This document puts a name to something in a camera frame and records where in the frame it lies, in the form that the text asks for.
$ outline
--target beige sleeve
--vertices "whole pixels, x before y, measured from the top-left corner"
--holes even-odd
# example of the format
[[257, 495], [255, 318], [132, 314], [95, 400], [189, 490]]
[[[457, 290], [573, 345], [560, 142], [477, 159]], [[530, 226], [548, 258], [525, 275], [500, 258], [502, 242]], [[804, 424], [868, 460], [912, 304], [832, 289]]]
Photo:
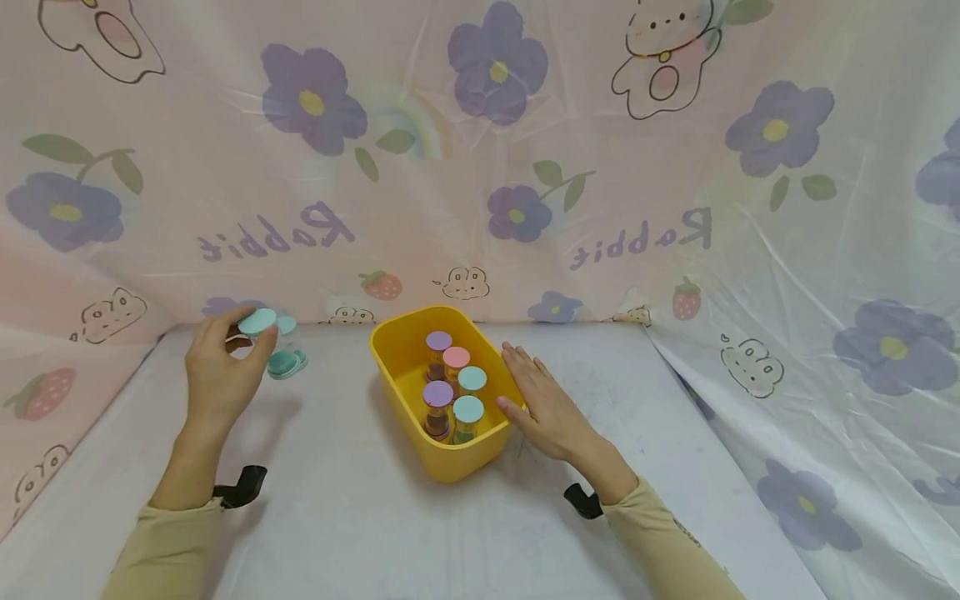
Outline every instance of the beige sleeve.
[[745, 600], [727, 573], [663, 505], [642, 477], [604, 506], [613, 533], [643, 569], [657, 600]]
[[102, 600], [197, 600], [224, 519], [220, 498], [192, 511], [144, 507]]

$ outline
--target black clamp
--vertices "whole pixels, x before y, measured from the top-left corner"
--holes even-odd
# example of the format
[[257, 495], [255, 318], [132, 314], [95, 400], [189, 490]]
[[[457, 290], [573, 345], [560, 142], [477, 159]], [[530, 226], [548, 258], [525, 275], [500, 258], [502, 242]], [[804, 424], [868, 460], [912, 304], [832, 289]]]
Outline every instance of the black clamp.
[[260, 495], [260, 487], [267, 477], [267, 468], [260, 465], [247, 465], [240, 471], [235, 486], [213, 486], [213, 497], [222, 498], [225, 509], [237, 509], [247, 506]]
[[577, 513], [587, 520], [594, 520], [603, 516], [603, 509], [600, 507], [600, 498], [597, 494], [587, 495], [579, 483], [575, 483], [564, 492], [564, 498], [570, 505], [576, 509]]

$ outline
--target purple lid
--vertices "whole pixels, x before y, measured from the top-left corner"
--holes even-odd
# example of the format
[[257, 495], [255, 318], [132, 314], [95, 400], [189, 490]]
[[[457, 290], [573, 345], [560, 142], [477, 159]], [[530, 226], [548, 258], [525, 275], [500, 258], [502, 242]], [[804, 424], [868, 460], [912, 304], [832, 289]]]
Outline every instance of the purple lid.
[[433, 408], [444, 408], [453, 401], [453, 388], [445, 381], [431, 381], [423, 388], [423, 401]]
[[450, 334], [446, 331], [434, 331], [426, 336], [426, 345], [431, 350], [443, 352], [453, 345], [453, 338], [451, 338]]

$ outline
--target strawberry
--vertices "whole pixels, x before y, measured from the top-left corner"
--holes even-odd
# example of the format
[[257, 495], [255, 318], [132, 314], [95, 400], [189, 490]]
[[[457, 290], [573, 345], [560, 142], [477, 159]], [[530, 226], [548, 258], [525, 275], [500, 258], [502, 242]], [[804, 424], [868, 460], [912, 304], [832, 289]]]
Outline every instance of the strawberry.
[[41, 420], [63, 403], [76, 378], [77, 371], [66, 367], [41, 373], [3, 405], [12, 406], [17, 419]]
[[673, 316], [689, 321], [700, 312], [700, 286], [684, 277], [684, 282], [673, 293]]
[[377, 271], [369, 275], [360, 274], [363, 281], [360, 287], [367, 296], [377, 300], [394, 300], [403, 291], [403, 282], [396, 275], [390, 275], [386, 271]]

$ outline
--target yellow plastic box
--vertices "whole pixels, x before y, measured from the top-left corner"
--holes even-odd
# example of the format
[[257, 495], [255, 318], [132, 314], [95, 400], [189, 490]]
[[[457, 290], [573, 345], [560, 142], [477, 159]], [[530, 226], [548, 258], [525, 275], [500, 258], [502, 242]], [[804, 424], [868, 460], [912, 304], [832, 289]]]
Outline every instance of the yellow plastic box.
[[[487, 372], [487, 386], [477, 396], [483, 401], [484, 416], [477, 423], [477, 436], [466, 444], [450, 445], [453, 437], [453, 413], [450, 412], [450, 438], [436, 442], [423, 431], [426, 405], [423, 387], [430, 350], [426, 336], [446, 331], [453, 345], [466, 348], [470, 364]], [[503, 450], [511, 425], [496, 406], [498, 396], [506, 396], [523, 406], [520, 392], [507, 371], [499, 350], [461, 311], [451, 306], [429, 306], [379, 324], [370, 336], [373, 358], [380, 367], [383, 390], [407, 438], [423, 461], [430, 477], [441, 483], [453, 483], [490, 462]]]

